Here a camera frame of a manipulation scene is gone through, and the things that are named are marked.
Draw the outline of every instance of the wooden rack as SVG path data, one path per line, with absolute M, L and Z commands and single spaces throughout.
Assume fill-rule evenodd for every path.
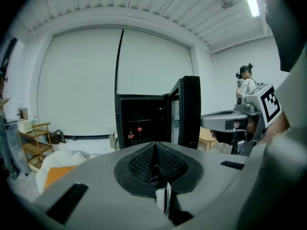
M 51 149 L 52 152 L 53 152 L 53 148 L 52 148 L 52 144 L 51 144 L 51 140 L 50 140 L 50 134 L 49 134 L 49 130 L 48 130 L 48 125 L 50 125 L 50 123 L 33 125 L 33 126 L 31 126 L 31 128 L 33 130 L 31 132 L 29 132 L 29 133 L 18 132 L 19 133 L 20 144 L 21 144 L 21 146 L 22 146 L 22 148 L 24 150 L 24 153 L 25 153 L 25 156 L 27 158 L 28 164 L 29 164 L 30 168 L 33 171 L 35 171 L 35 172 L 38 172 L 38 170 L 42 166 L 42 163 L 43 163 L 43 160 L 44 160 L 43 153 L 45 151 L 49 150 L 49 149 Z M 42 127 L 42 126 L 46 126 L 47 129 L 46 130 L 36 129 L 36 128 Z M 43 136 L 43 135 L 47 135 L 48 136 L 48 140 L 49 140 L 48 144 L 38 142 L 37 138 L 39 136 Z M 29 137 L 29 138 L 31 138 L 33 140 L 23 144 L 21 136 L 26 136 L 26 137 Z M 28 156 L 27 156 L 27 152 L 29 152 L 30 154 L 34 155 L 34 157 L 29 159 Z

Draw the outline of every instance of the wooden table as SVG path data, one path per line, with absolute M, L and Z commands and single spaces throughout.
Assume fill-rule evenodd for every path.
M 209 151 L 217 143 L 217 140 L 212 137 L 210 130 L 201 127 L 199 142 L 205 143 L 206 151 Z
M 25 153 L 25 157 L 27 158 L 28 164 L 30 166 L 30 168 L 37 172 L 40 167 L 42 166 L 44 157 L 43 157 L 43 153 L 49 149 L 52 150 L 53 152 L 53 148 L 52 148 L 52 144 L 50 141 L 50 135 L 49 135 L 49 131 L 48 131 L 48 125 L 50 123 L 45 123 L 45 124 L 40 124 L 40 125 L 33 125 L 31 126 L 31 128 L 33 129 L 33 131 L 29 132 L 29 133 L 22 133 L 22 132 L 18 132 L 19 133 L 19 139 L 20 139 L 20 144 L 24 150 Z M 47 130 L 39 130 L 36 129 L 37 127 L 41 127 L 41 126 L 47 126 Z M 38 137 L 39 136 L 43 136 L 43 135 L 47 135 L 49 138 L 49 144 L 45 144 L 45 143 L 41 143 L 38 141 Z M 29 137 L 33 140 L 23 144 L 22 140 L 21 140 L 21 136 L 26 136 Z M 27 157 L 27 153 L 29 152 L 30 154 L 34 155 L 34 157 L 32 158 L 28 158 Z

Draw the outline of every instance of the black refrigerator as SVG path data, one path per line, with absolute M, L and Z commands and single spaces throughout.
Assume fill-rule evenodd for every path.
M 164 95 L 117 94 L 115 111 L 120 149 L 150 141 L 196 149 L 201 119 L 200 78 L 185 76 Z

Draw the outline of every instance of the bottle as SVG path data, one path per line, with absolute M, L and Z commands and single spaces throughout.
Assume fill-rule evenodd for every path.
M 142 141 L 142 130 L 141 123 L 139 122 L 139 126 L 136 128 L 136 132 L 139 133 L 139 141 Z
M 130 144 L 133 145 L 133 138 L 134 138 L 134 134 L 131 131 L 132 129 L 129 128 L 129 134 L 128 134 L 128 139 L 130 140 Z
M 33 114 L 31 114 L 31 116 L 30 116 L 30 124 L 31 124 L 31 126 L 35 125 L 35 117 L 34 117 Z

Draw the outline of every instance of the camera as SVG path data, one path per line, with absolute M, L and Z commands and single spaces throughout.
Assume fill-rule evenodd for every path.
M 242 79 L 242 76 L 241 76 L 240 72 L 237 72 L 237 73 L 236 73 L 236 78 L 237 78 L 237 79 Z
M 241 85 L 243 83 L 243 79 L 242 79 L 242 76 L 239 72 L 236 73 L 236 78 L 237 78 L 237 80 L 236 80 L 237 85 Z

